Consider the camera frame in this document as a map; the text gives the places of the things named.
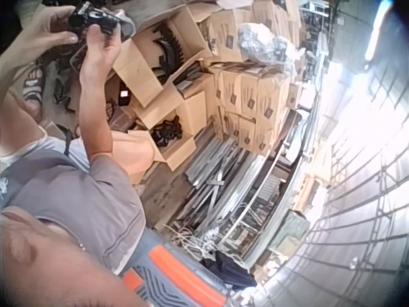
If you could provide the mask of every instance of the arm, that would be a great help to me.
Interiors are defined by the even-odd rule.
[[[52,47],[78,42],[77,35],[64,31],[74,9],[73,6],[45,8],[0,57],[0,111],[18,69]]]
[[[119,26],[110,37],[98,25],[87,32],[88,51],[80,73],[79,127],[90,162],[100,154],[112,158],[112,134],[105,115],[105,81],[121,50]]]

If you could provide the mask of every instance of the black cloth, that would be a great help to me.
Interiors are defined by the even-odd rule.
[[[243,290],[248,287],[255,287],[257,281],[254,276],[240,267],[232,258],[221,251],[215,252],[216,261],[204,258],[200,260],[201,265],[219,277],[224,283],[233,286],[233,290]]]

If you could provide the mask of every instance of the shorts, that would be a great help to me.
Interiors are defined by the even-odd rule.
[[[15,161],[39,149],[50,149],[64,154],[65,141],[55,138],[54,136],[49,136],[43,127],[39,126],[39,128],[44,133],[44,136],[41,139],[23,146],[11,155],[0,157],[0,161],[6,164],[6,166],[9,166]],[[89,171],[89,161],[85,151],[84,142],[81,138],[71,141],[68,157],[78,166],[79,169],[85,171],[86,173]]]

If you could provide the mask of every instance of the orange stripe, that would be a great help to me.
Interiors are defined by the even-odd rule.
[[[183,292],[203,307],[223,307],[226,298],[179,262],[161,245],[150,253],[153,263]]]
[[[135,272],[133,268],[130,268],[122,277],[122,280],[128,286],[129,289],[135,291],[143,284],[143,279]]]

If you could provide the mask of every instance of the boxes stack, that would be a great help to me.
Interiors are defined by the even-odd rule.
[[[298,0],[285,0],[282,5],[274,4],[273,0],[254,0],[251,9],[256,23],[264,24],[298,48],[302,27],[298,6]]]
[[[279,6],[272,0],[254,0],[250,10],[221,10],[212,4],[190,7],[213,52],[212,58],[202,61],[202,67],[214,77],[215,97],[208,110],[213,111],[216,135],[228,135],[240,147],[267,155],[279,137],[288,108],[297,107],[300,94],[296,89],[300,87],[292,84],[288,98],[290,77],[278,68],[249,61],[238,46],[238,29],[246,22],[262,23],[298,47],[298,1],[286,0]]]
[[[158,24],[165,22],[176,37],[183,53],[183,65],[169,76],[163,84],[153,68],[160,67],[159,58],[164,51],[154,40],[160,38],[156,31]],[[122,80],[132,93],[127,109],[132,110],[137,120],[137,130],[128,133],[137,138],[149,139],[155,146],[155,160],[166,163],[175,170],[196,149],[194,136],[206,126],[208,109],[206,99],[214,96],[212,75],[199,73],[184,86],[174,84],[195,61],[211,56],[211,52],[196,25],[187,6],[182,5],[150,19],[141,26],[132,39],[123,43],[114,71],[116,75],[108,80],[106,87],[119,87]],[[174,139],[167,146],[158,148],[150,130],[164,120],[179,116],[183,130],[180,139]]]
[[[251,152],[268,154],[284,125],[289,77],[247,63],[219,63],[209,69],[219,93],[213,116],[216,134],[227,134]]]

